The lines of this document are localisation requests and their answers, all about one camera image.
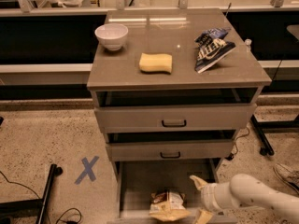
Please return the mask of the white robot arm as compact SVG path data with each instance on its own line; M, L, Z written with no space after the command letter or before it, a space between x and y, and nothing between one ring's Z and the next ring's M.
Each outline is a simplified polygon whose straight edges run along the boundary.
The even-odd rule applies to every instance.
M193 224L207 224L220 211L257 206L270 209L291 224L299 224L299 198L266 186L251 175L234 175L225 183L207 183L191 175L200 191L201 207Z

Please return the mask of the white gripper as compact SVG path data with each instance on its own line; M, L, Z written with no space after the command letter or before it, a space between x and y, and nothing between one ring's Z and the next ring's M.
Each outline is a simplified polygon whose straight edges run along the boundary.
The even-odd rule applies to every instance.
M213 218L211 212L218 213L225 209L237 207L237 199L233 196L228 182L208 184L196 175L191 175L190 179L195 187L201 190L201 203L206 209L197 210L193 224L207 224Z

